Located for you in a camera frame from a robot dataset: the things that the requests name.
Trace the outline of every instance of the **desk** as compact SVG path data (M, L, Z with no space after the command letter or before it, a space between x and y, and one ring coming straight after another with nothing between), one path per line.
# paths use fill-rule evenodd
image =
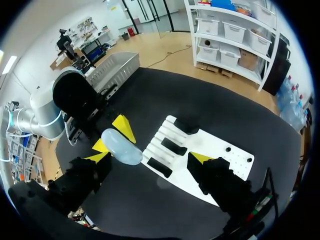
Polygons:
M248 177L253 191L262 185L266 169L271 167L279 211L283 211L297 176L300 136L265 107L212 83L139 68L110 99L110 108L128 118L141 150L166 116L199 116L204 131L255 156ZM64 135L56 148L63 172L75 157L94 154L85 138L72 147ZM98 193L83 204L104 232L186 240L207 240L222 233L229 216L218 207L166 184L142 164L129 166L114 159L112 164L113 170ZM272 209L265 217L266 225L273 219Z

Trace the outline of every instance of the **white pegboard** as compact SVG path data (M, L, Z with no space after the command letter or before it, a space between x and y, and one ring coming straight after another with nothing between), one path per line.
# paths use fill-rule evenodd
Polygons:
M166 117L162 126L155 133L154 137L143 151L142 163L147 168L151 169L153 172L157 173L159 176L178 188L202 199L203 201L218 206L216 201L214 201L210 195L204 195L202 193L198 183L188 171L188 153L194 152L213 159L222 157L230 162L229 168L233 170L234 174L243 180L247 180L255 157L252 154L201 129L196 134L187 135L174 126L173 123L175 120L176 118L174 116L169 115ZM186 147L187 152L183 156L180 156L170 151L161 145L164 138L170 139L181 147ZM147 164L151 157L172 170L172 174L169 178L164 177L161 172Z

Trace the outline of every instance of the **black cable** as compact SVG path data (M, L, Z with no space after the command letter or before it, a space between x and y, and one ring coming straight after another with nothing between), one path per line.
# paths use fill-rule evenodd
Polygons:
M187 45L185 45L185 46L186 46L187 48L184 48L184 49L181 49L181 50L178 50L178 51L174 51L174 52L168 51L168 52L166 53L167 55L165 56L165 58L164 58L164 59L162 59L162 60L160 60L160 61L157 61L157 62L155 62L155 63L153 63L153 64L151 64L151 65L147 66L146 68L148 69L148 68L152 67L153 65L156 65L156 64L161 63L162 61L166 60L166 58L167 58L167 57L169 57L171 54L175 54L175 53L178 53L178 52L181 52L181 51L187 50L187 49L189 49L189 48L191 48L191 47L192 47L192 45L189 45L189 44L187 44Z
M274 203L274 211L275 211L274 221L276 221L277 218L279 217L279 209L278 209L277 196L276 196L275 185L274 185L274 180L272 178L271 170L269 170L269 181L270 181L270 187L271 187L272 198Z

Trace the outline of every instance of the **plastic jug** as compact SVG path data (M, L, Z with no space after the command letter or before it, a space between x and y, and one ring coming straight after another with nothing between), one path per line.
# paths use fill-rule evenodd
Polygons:
M123 164L138 165L143 159L141 150L115 129L104 130L101 140L111 154Z

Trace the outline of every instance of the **gray metal tray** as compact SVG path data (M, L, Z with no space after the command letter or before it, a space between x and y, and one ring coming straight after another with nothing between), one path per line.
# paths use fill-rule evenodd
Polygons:
M139 54L116 52L101 63L86 79L97 93L117 84L118 88L140 67Z

